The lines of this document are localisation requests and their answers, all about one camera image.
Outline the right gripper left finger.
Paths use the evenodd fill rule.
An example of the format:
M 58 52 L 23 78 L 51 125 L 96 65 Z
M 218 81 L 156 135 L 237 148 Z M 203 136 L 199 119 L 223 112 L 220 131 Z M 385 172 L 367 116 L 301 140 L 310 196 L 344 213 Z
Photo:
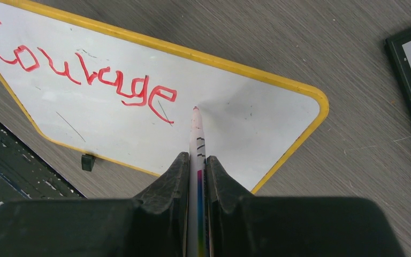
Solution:
M 0 206 L 0 256 L 184 256 L 189 155 L 127 199 Z

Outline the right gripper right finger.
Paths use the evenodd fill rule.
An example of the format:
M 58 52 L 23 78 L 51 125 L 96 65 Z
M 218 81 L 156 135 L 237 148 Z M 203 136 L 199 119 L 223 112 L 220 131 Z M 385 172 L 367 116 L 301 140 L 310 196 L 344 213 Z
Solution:
M 254 196 L 207 159 L 214 256 L 403 256 L 373 201 L 342 196 Z

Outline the red whiteboard marker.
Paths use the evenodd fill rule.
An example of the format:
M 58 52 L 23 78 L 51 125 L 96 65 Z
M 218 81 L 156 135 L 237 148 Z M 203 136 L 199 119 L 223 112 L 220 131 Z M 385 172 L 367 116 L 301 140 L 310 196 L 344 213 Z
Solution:
M 189 141 L 189 192 L 187 220 L 187 256 L 209 256 L 206 193 L 206 143 L 202 116 L 198 107 L 193 108 Z

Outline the yellow framed whiteboard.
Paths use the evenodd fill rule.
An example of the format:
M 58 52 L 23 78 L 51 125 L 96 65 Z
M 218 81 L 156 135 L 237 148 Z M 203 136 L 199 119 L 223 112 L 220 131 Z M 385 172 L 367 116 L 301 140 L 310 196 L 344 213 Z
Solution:
M 32 1 L 0 1 L 0 81 L 37 133 L 159 176 L 205 149 L 256 192 L 319 127 L 310 85 Z

